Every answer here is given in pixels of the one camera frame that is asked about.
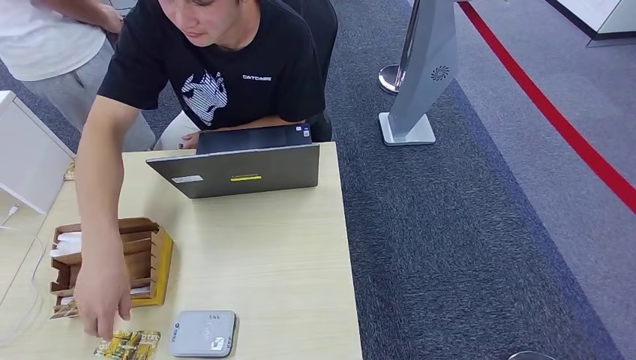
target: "gray carpet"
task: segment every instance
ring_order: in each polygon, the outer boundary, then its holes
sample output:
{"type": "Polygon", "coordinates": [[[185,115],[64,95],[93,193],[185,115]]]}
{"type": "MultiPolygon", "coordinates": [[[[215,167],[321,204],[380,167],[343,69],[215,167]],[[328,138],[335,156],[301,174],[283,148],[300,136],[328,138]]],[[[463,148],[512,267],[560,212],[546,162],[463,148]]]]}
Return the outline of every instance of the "gray carpet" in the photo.
{"type": "MultiPolygon", "coordinates": [[[[636,185],[636,46],[587,48],[589,38],[543,0],[471,4],[559,111],[636,185]]],[[[536,109],[463,12],[456,15],[457,81],[616,346],[636,359],[636,215],[536,109]]]]}
{"type": "MultiPolygon", "coordinates": [[[[328,111],[364,358],[507,359],[538,350],[557,359],[620,359],[456,82],[428,114],[435,145],[382,144],[377,114],[392,97],[377,87],[377,71],[399,57],[406,2],[334,5],[341,27],[328,111]]],[[[6,73],[0,86],[75,147],[59,114],[6,73]]],[[[146,113],[157,133],[179,111],[171,95],[161,102],[146,113]]]]}

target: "red floor stripe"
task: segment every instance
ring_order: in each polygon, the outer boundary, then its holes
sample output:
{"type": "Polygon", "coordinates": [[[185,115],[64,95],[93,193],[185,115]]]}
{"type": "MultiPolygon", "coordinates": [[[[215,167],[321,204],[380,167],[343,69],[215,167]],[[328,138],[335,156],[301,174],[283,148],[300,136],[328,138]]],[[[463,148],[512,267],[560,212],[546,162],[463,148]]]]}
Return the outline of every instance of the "red floor stripe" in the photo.
{"type": "Polygon", "coordinates": [[[488,28],[475,8],[468,2],[459,2],[460,8],[466,14],[477,32],[486,41],[496,57],[502,62],[510,75],[519,84],[539,111],[561,134],[563,139],[574,149],[587,166],[616,194],[621,201],[636,214],[636,189],[625,180],[561,115],[561,112],[548,100],[543,92],[526,74],[524,69],[512,58],[508,50],[501,44],[495,34],[488,28]]]}

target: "office chair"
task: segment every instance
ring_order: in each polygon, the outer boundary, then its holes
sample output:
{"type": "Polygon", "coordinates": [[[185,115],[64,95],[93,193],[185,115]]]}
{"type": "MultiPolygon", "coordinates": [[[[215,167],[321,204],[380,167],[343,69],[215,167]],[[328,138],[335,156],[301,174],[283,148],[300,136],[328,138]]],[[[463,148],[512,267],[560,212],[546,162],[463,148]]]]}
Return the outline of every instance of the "office chair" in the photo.
{"type": "MultiPolygon", "coordinates": [[[[338,16],[330,0],[282,0],[297,12],[309,25],[316,44],[318,62],[322,71],[322,84],[327,84],[327,74],[338,34],[338,16]]],[[[325,112],[307,119],[311,126],[311,140],[323,143],[332,140],[332,123],[325,112]]]]}

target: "hand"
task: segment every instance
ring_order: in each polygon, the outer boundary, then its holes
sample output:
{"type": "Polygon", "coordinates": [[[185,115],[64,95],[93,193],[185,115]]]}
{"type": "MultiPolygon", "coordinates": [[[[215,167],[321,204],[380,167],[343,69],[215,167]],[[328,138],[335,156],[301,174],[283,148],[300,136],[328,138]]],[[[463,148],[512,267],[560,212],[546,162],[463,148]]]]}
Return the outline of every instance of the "hand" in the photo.
{"type": "Polygon", "coordinates": [[[83,256],[74,292],[84,332],[107,341],[113,337],[117,311],[123,320],[129,320],[132,307],[131,280],[122,249],[114,248],[92,259],[83,256]]]}
{"type": "Polygon", "coordinates": [[[183,142],[179,144],[180,149],[196,149],[197,144],[199,143],[199,134],[198,133],[189,133],[188,135],[181,136],[183,142]]]}
{"type": "Polygon", "coordinates": [[[113,34],[119,34],[122,32],[122,26],[124,25],[124,19],[122,15],[115,10],[114,7],[109,5],[100,4],[101,10],[106,14],[106,22],[101,27],[107,32],[113,34]]]}

